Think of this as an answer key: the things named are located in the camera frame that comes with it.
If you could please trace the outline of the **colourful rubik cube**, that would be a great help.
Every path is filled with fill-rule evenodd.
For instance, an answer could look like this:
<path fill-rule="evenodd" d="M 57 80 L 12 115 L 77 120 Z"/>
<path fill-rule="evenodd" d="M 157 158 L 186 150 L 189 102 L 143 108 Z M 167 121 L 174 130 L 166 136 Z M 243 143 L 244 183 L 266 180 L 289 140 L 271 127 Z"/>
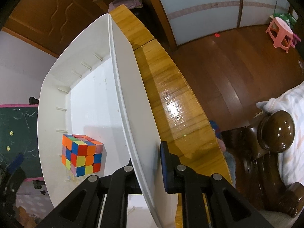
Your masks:
<path fill-rule="evenodd" d="M 104 145 L 87 135 L 62 135 L 63 165 L 77 178 L 100 172 Z"/>

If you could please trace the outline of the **white plastic storage bin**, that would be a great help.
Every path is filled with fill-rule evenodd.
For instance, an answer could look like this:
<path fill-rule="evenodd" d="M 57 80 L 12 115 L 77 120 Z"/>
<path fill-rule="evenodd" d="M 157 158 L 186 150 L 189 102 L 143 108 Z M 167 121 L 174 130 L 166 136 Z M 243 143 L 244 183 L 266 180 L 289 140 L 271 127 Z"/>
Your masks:
<path fill-rule="evenodd" d="M 128 227 L 175 226 L 178 197 L 164 188 L 161 139 L 139 67 L 131 44 L 109 14 L 65 49 L 42 84 L 38 148 L 54 206 L 83 181 L 62 163 L 64 134 L 103 143 L 99 177 L 133 164 L 143 194 L 129 198 Z"/>

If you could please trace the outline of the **plaid sofa blanket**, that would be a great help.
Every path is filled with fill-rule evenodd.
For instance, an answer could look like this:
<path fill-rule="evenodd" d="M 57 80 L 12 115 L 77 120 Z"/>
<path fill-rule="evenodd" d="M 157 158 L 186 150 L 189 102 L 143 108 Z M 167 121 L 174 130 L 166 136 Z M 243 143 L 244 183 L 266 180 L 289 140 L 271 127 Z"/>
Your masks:
<path fill-rule="evenodd" d="M 285 186 L 298 182 L 303 184 L 303 83 L 289 89 L 277 98 L 256 103 L 263 112 L 285 111 L 292 121 L 282 123 L 275 135 L 291 137 L 286 148 L 278 156 L 278 169 Z"/>

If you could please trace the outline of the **wooden table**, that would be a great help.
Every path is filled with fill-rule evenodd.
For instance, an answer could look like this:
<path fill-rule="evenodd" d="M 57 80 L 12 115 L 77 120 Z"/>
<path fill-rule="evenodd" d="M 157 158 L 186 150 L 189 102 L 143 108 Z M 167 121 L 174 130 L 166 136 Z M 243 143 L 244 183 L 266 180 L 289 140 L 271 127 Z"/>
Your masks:
<path fill-rule="evenodd" d="M 182 164 L 205 176 L 219 173 L 231 183 L 209 120 L 169 54 L 126 6 L 110 14 L 132 45 L 161 140 Z"/>

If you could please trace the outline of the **pink plastic stool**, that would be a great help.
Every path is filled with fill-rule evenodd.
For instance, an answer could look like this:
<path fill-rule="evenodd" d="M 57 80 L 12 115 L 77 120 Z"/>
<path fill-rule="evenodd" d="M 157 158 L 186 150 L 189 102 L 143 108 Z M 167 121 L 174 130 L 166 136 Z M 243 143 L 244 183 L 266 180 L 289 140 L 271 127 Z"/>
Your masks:
<path fill-rule="evenodd" d="M 273 40 L 274 48 L 281 48 L 288 53 L 294 34 L 283 19 L 274 17 L 265 32 L 268 33 Z"/>

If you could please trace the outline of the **brown wooden door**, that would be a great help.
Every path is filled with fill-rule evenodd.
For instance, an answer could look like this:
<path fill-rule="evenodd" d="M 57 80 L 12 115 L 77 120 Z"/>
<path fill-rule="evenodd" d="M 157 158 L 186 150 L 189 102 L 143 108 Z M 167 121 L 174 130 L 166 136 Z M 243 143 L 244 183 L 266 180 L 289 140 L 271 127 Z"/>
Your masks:
<path fill-rule="evenodd" d="M 59 56 L 103 13 L 92 0 L 21 0 L 3 31 Z"/>

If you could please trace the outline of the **green bag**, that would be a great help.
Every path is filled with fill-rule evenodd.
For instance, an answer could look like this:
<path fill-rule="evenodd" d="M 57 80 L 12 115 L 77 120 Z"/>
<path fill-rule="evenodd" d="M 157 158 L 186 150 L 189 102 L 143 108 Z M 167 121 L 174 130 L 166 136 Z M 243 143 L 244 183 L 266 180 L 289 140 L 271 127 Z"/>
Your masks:
<path fill-rule="evenodd" d="M 271 19 L 274 19 L 275 17 L 279 17 L 285 21 L 291 29 L 294 28 L 297 22 L 297 20 L 290 13 L 274 13 L 270 16 Z"/>

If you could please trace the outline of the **sliding glass wardrobe door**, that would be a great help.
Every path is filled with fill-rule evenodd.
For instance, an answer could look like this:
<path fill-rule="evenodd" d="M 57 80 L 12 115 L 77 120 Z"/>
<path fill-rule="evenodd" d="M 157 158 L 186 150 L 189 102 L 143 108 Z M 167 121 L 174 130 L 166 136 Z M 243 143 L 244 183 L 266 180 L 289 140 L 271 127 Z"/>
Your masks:
<path fill-rule="evenodd" d="M 268 24 L 287 0 L 160 0 L 177 45 L 238 26 Z"/>

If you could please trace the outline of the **folded pink cloth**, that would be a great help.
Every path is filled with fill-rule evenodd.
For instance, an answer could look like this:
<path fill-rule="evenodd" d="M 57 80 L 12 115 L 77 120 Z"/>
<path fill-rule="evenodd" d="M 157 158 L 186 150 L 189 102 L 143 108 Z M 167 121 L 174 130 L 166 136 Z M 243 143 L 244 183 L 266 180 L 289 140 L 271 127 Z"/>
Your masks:
<path fill-rule="evenodd" d="M 114 0 L 109 4 L 108 12 L 111 12 L 121 5 L 125 5 L 128 9 L 142 8 L 143 6 L 141 0 Z"/>

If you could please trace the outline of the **wooden shelf unit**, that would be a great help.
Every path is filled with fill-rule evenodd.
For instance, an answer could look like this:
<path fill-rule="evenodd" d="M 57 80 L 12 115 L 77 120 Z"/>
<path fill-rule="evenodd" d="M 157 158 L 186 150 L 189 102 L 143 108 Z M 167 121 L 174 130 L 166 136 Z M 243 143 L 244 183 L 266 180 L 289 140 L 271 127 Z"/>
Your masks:
<path fill-rule="evenodd" d="M 171 50 L 177 49 L 169 18 L 160 0 L 88 0 L 101 13 L 125 5 L 156 37 L 166 41 Z"/>

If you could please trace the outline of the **green chalkboard pink frame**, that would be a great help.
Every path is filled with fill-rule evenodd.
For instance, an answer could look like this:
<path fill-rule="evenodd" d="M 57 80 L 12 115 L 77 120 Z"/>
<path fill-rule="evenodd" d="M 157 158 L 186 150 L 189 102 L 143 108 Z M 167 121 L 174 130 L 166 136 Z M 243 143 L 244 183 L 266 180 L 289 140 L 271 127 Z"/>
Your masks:
<path fill-rule="evenodd" d="M 1 167 L 11 163 L 18 153 L 23 154 L 21 169 L 27 180 L 43 180 L 38 152 L 38 106 L 1 106 Z"/>

